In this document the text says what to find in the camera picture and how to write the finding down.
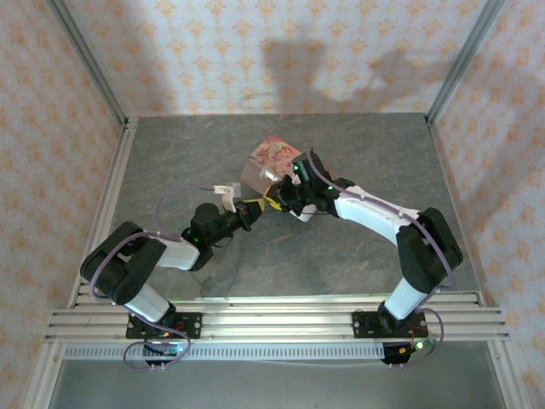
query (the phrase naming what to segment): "orange floral wallpaper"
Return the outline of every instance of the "orange floral wallpaper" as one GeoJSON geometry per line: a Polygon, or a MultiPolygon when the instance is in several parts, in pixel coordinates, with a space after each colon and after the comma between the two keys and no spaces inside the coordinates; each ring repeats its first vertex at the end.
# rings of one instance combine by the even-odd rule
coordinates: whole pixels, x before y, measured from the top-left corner
{"type": "Polygon", "coordinates": [[[536,408],[545,407],[544,44],[542,2],[507,2],[438,141],[473,263],[505,309],[536,408]]]}
{"type": "Polygon", "coordinates": [[[485,0],[69,0],[129,116],[426,112],[485,0]]]}
{"type": "Polygon", "coordinates": [[[118,127],[44,0],[0,7],[0,407],[77,274],[118,127]]]}

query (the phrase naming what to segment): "small box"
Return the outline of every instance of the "small box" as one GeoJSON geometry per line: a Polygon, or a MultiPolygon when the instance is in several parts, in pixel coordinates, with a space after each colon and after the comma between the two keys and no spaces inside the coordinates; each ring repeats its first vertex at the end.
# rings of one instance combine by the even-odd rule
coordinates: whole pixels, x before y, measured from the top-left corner
{"type": "Polygon", "coordinates": [[[259,194],[280,181],[284,175],[295,178],[292,160],[301,152],[277,136],[268,136],[248,157],[240,181],[259,194]]]}

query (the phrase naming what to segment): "purple cable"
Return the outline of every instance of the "purple cable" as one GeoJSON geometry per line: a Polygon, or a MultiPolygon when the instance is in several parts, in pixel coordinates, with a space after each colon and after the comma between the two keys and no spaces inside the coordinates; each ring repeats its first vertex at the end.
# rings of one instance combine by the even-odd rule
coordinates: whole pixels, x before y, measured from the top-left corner
{"type": "MultiPolygon", "coordinates": [[[[166,332],[170,332],[170,333],[173,333],[173,334],[176,334],[176,335],[179,335],[180,337],[184,338],[186,341],[187,341],[187,345],[186,347],[173,359],[173,360],[170,360],[168,361],[167,363],[165,364],[162,364],[161,367],[163,369],[163,371],[169,367],[169,366],[172,366],[174,364],[177,364],[178,362],[181,361],[181,359],[186,356],[187,354],[189,354],[189,351],[191,349],[191,339],[189,339],[189,337],[184,334],[183,332],[181,331],[177,331],[173,328],[168,328],[166,326],[162,326],[162,325],[159,325],[159,324],[156,324],[155,322],[151,322],[150,320],[147,320],[146,318],[142,317],[141,315],[137,314],[137,313],[134,313],[131,311],[132,314],[134,314],[139,320],[141,320],[142,322],[144,322],[145,324],[148,324],[149,326],[152,326],[153,328],[156,328],[160,331],[166,331],[166,332]]],[[[137,372],[147,372],[147,371],[153,371],[155,369],[154,366],[143,366],[141,368],[137,367],[137,366],[132,366],[129,361],[127,360],[127,355],[129,354],[129,351],[131,348],[133,348],[134,346],[136,345],[146,345],[150,348],[156,348],[157,346],[163,346],[163,347],[173,347],[173,346],[176,346],[178,344],[176,343],[149,343],[147,341],[137,341],[135,343],[131,343],[123,352],[123,363],[129,368],[129,369],[132,369],[133,371],[137,371],[137,372]]]]}
{"type": "Polygon", "coordinates": [[[436,241],[433,239],[432,235],[426,230],[426,228],[424,228],[422,226],[421,223],[419,223],[419,221],[417,221],[416,219],[414,219],[413,217],[409,216],[409,215],[406,215],[404,212],[396,209],[395,207],[392,207],[390,204],[387,204],[387,203],[384,203],[382,200],[379,200],[379,199],[375,199],[375,198],[369,198],[369,197],[362,197],[360,196],[359,194],[357,193],[354,193],[354,192],[350,192],[338,185],[336,185],[334,182],[332,181],[329,181],[324,175],[322,175],[319,171],[318,171],[318,168],[316,167],[316,165],[314,164],[313,162],[313,149],[311,148],[310,152],[307,153],[307,156],[308,156],[308,163],[310,164],[310,167],[313,168],[313,171],[314,173],[325,183],[327,183],[328,185],[330,185],[331,187],[335,188],[336,190],[338,190],[339,192],[341,193],[345,193],[347,194],[348,196],[352,197],[352,198],[355,198],[355,199],[358,199],[358,200],[363,200],[363,201],[367,201],[367,202],[370,202],[370,203],[373,203],[375,205],[378,205],[379,207],[383,208],[384,210],[392,213],[393,215],[400,215],[401,217],[403,217],[405,220],[409,221],[410,223],[414,224],[416,226],[416,228],[418,228],[418,230],[420,230],[420,232],[424,235],[424,237],[427,239],[427,241],[429,242],[430,245],[432,245],[433,249],[435,250],[435,252],[437,253],[437,256],[439,257],[439,260],[441,261],[441,264],[443,264],[443,268],[445,269],[447,275],[449,276],[450,278],[450,285],[444,287],[444,288],[451,288],[453,289],[454,287],[456,287],[456,278],[454,277],[454,274],[452,273],[452,268],[450,268],[450,265],[449,263],[446,261],[446,258],[445,256],[443,255],[443,252],[441,251],[441,249],[439,248],[439,245],[436,243],[436,241]]]}
{"type": "Polygon", "coordinates": [[[437,341],[436,345],[433,347],[432,352],[430,352],[428,355],[423,357],[421,360],[418,360],[416,362],[407,362],[406,364],[400,364],[400,365],[393,365],[397,366],[398,368],[405,368],[406,366],[414,366],[421,364],[424,360],[429,359],[431,356],[437,354],[439,351],[439,348],[441,348],[441,345],[443,344],[443,340],[445,339],[445,324],[443,323],[443,320],[441,319],[441,316],[431,308],[418,308],[419,311],[422,312],[429,312],[437,317],[437,321],[439,322],[439,340],[437,341]]]}
{"type": "MultiPolygon", "coordinates": [[[[121,240],[119,242],[119,244],[116,245],[113,248],[112,251],[110,251],[110,253],[106,256],[106,258],[102,261],[102,263],[99,265],[99,267],[96,269],[95,273],[93,274],[93,277],[91,278],[91,282],[89,284],[89,294],[92,297],[97,298],[97,299],[107,298],[107,297],[101,296],[101,295],[96,293],[96,289],[95,289],[96,282],[98,281],[100,275],[102,274],[102,271],[104,271],[104,268],[106,267],[106,265],[121,251],[121,249],[124,248],[124,246],[126,246],[126,244],[128,244],[129,242],[131,242],[133,240],[139,239],[140,237],[159,237],[159,236],[160,236],[160,233],[138,232],[138,233],[131,234],[129,237],[126,237],[125,239],[121,240]]],[[[181,241],[180,238],[168,238],[167,240],[181,241]]],[[[172,333],[174,333],[176,335],[179,335],[179,336],[181,336],[181,337],[183,337],[183,338],[185,338],[187,340],[187,345],[183,349],[183,351],[181,351],[181,353],[178,356],[176,356],[176,358],[174,358],[172,361],[169,361],[167,364],[162,365],[163,369],[166,368],[167,366],[171,366],[171,365],[179,362],[184,356],[186,356],[189,353],[189,350],[191,349],[191,340],[189,339],[189,337],[186,334],[184,334],[181,331],[177,331],[177,330],[175,330],[173,328],[168,328],[166,326],[162,326],[162,325],[156,324],[154,322],[151,322],[150,320],[147,320],[145,317],[141,316],[140,314],[137,314],[136,312],[132,311],[130,308],[126,307],[126,309],[128,309],[128,311],[130,311],[130,313],[134,314],[139,320],[141,320],[145,324],[148,324],[149,326],[152,326],[153,328],[157,328],[160,331],[172,332],[172,333]]],[[[143,367],[143,368],[138,368],[138,367],[135,367],[135,366],[132,366],[132,365],[129,364],[129,362],[127,361],[127,354],[129,353],[129,350],[131,348],[133,348],[135,345],[148,345],[148,346],[156,348],[157,346],[171,347],[171,346],[174,346],[175,344],[173,344],[173,343],[148,343],[146,341],[138,341],[138,342],[135,342],[135,343],[131,343],[123,352],[123,362],[125,363],[125,365],[128,368],[130,368],[130,369],[132,369],[134,371],[141,372],[141,371],[153,371],[154,367],[153,366],[147,366],[147,367],[143,367]]]]}
{"type": "Polygon", "coordinates": [[[161,218],[160,218],[161,205],[167,198],[172,196],[174,193],[180,192],[182,190],[202,190],[205,192],[214,192],[213,187],[200,187],[197,185],[179,185],[176,187],[172,187],[163,196],[161,196],[161,199],[159,199],[159,201],[157,202],[157,206],[155,207],[155,221],[157,222],[157,227],[159,228],[159,230],[161,232],[165,232],[165,234],[168,234],[169,236],[174,236],[174,235],[171,233],[166,233],[166,230],[161,225],[161,218]]]}

